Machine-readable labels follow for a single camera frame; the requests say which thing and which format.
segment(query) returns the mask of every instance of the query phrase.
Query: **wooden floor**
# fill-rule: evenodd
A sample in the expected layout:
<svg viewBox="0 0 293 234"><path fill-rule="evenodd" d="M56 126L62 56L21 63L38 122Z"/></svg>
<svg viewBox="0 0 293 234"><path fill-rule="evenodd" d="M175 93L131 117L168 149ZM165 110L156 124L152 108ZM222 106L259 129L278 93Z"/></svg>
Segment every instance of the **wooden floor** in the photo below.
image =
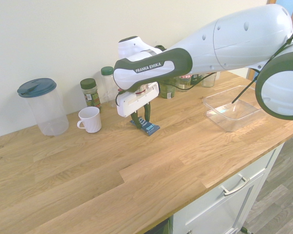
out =
<svg viewBox="0 0 293 234"><path fill-rule="evenodd" d="M244 227L254 234L293 234L293 138L284 144Z"/></svg>

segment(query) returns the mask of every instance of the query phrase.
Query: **white mug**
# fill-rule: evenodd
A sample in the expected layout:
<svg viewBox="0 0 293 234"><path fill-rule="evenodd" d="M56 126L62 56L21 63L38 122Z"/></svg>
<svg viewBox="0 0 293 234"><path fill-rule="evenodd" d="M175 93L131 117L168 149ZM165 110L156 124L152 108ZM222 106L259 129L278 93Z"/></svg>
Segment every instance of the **white mug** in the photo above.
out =
<svg viewBox="0 0 293 234"><path fill-rule="evenodd" d="M78 116L80 120L77 127L86 129L88 133L96 133L101 129L100 109L95 106L89 106L79 111Z"/></svg>

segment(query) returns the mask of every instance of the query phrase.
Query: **clear plastic jug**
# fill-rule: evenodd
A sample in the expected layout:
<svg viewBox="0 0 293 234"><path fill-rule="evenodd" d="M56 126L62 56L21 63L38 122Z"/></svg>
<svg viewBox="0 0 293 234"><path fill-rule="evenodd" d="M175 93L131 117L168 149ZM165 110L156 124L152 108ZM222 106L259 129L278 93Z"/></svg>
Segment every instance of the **clear plastic jug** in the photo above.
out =
<svg viewBox="0 0 293 234"><path fill-rule="evenodd" d="M18 89L19 96L26 98L38 127L47 136L58 136L68 129L68 119L56 87L52 79L40 78Z"/></svg>

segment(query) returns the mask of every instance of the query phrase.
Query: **mug handle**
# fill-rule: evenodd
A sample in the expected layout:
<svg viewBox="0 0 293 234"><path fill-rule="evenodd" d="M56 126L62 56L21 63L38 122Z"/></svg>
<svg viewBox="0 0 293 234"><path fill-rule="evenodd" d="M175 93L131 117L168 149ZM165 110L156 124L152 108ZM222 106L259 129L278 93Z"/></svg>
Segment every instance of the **mug handle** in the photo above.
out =
<svg viewBox="0 0 293 234"><path fill-rule="evenodd" d="M80 128L80 129L85 129L85 127L81 127L81 126L80 126L80 124L81 124L82 122L83 122L82 120L79 120L78 123L77 123L77 127Z"/></svg>

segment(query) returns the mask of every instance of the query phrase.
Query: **drawer handle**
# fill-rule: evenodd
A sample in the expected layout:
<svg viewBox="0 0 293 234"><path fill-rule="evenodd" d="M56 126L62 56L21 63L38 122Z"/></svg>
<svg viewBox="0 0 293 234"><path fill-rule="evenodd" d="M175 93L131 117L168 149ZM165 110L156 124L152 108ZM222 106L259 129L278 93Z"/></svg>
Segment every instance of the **drawer handle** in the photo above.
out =
<svg viewBox="0 0 293 234"><path fill-rule="evenodd" d="M242 177L242 180L244 181L243 184L241 184L240 186L236 187L235 189L231 190L231 191L228 191L227 189L224 188L224 192L225 192L225 196L229 196L237 191L239 191L240 189L242 189L244 186L246 186L249 181L250 181L250 178L246 179L245 177Z"/></svg>

